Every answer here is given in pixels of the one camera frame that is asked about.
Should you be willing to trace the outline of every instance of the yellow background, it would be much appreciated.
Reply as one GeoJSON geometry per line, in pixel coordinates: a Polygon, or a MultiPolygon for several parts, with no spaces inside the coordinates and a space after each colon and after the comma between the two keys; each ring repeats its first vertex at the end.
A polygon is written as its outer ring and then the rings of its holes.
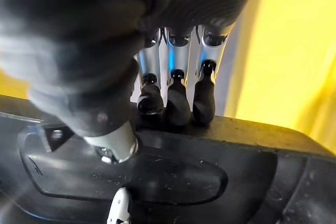
{"type": "MultiPolygon", "coordinates": [[[[336,153],[335,3],[249,0],[226,116],[304,132],[336,153]]],[[[0,82],[0,94],[26,97],[25,83],[0,82]]]]}

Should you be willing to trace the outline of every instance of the robotic hand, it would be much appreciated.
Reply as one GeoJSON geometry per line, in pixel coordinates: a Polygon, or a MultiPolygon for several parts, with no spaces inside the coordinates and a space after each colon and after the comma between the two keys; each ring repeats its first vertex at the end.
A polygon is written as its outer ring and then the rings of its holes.
{"type": "Polygon", "coordinates": [[[184,125],[190,116],[185,98],[190,31],[204,25],[193,111],[197,120],[209,123],[226,38],[246,1],[0,0],[0,67],[30,83],[29,98],[36,107],[124,161],[137,150],[129,123],[138,72],[133,56],[140,51],[144,62],[139,110],[156,113],[163,107],[159,62],[148,59],[158,56],[158,28],[167,28],[167,119],[184,125]],[[148,104],[155,104],[152,111],[148,104]]]}

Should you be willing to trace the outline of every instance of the silver cylinder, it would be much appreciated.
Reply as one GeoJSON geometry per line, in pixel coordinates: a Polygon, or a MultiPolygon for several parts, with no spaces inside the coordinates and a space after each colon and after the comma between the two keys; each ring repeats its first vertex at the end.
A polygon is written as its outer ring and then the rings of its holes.
{"type": "Polygon", "coordinates": [[[84,139],[91,145],[110,149],[119,162],[128,160],[138,150],[138,141],[128,121],[107,135],[84,139]]]}
{"type": "Polygon", "coordinates": [[[147,73],[153,73],[158,79],[157,85],[161,88],[160,76],[160,57],[159,57],[159,42],[149,48],[143,48],[138,53],[138,62],[140,64],[140,81],[143,85],[143,76],[147,73]]]}
{"type": "Polygon", "coordinates": [[[184,72],[184,85],[187,86],[187,76],[188,76],[188,64],[190,55],[190,39],[188,43],[184,46],[175,46],[168,39],[168,56],[169,56],[169,71],[168,71],[168,82],[171,79],[171,72],[175,69],[181,69],[184,72]]]}
{"type": "Polygon", "coordinates": [[[213,81],[215,81],[217,75],[218,75],[218,70],[219,67],[221,66],[221,61],[223,57],[223,53],[225,50],[225,46],[227,43],[228,36],[233,28],[234,24],[227,26],[225,29],[223,29],[223,32],[225,33],[225,40],[218,46],[210,46],[207,45],[204,42],[204,35],[202,36],[201,43],[200,43],[200,49],[198,51],[197,55],[197,62],[196,62],[196,76],[197,78],[202,78],[202,73],[201,73],[201,67],[202,63],[205,60],[212,60],[216,62],[216,69],[213,74],[213,81]]]}

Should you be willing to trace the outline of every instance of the metal bolt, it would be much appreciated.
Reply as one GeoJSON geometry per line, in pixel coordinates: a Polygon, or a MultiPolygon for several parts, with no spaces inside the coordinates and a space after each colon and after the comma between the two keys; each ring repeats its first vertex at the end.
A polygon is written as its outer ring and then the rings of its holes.
{"type": "Polygon", "coordinates": [[[51,134],[51,138],[53,140],[58,140],[63,136],[63,132],[61,130],[53,130],[51,134]]]}

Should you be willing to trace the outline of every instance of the robotic finger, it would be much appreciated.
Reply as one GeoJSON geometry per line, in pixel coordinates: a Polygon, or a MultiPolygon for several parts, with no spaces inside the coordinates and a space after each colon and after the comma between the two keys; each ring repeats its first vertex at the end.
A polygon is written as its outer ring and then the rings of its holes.
{"type": "Polygon", "coordinates": [[[120,188],[113,198],[107,224],[129,224],[131,222],[130,202],[131,195],[128,190],[125,187],[120,188]]]}

